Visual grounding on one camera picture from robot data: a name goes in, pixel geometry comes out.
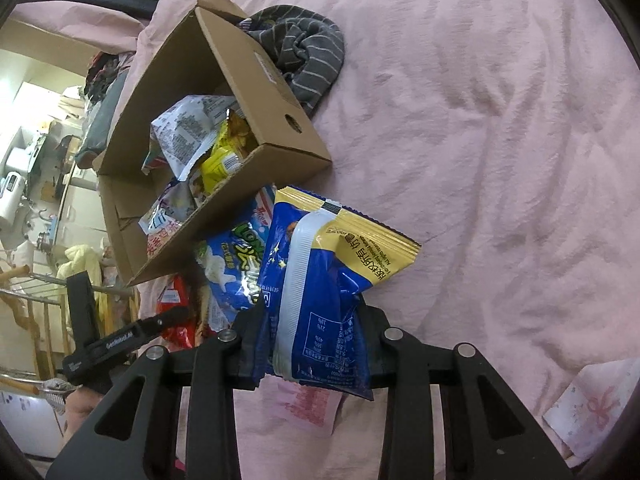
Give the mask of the left hand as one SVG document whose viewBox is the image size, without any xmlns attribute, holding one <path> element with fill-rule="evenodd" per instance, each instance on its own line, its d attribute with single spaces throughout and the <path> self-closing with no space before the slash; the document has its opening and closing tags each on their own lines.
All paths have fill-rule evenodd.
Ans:
<svg viewBox="0 0 640 480">
<path fill-rule="evenodd" d="M 80 387 L 71 393 L 65 401 L 66 429 L 63 444 L 66 445 L 79 430 L 93 410 L 100 404 L 104 395 L 89 387 Z"/>
</svg>

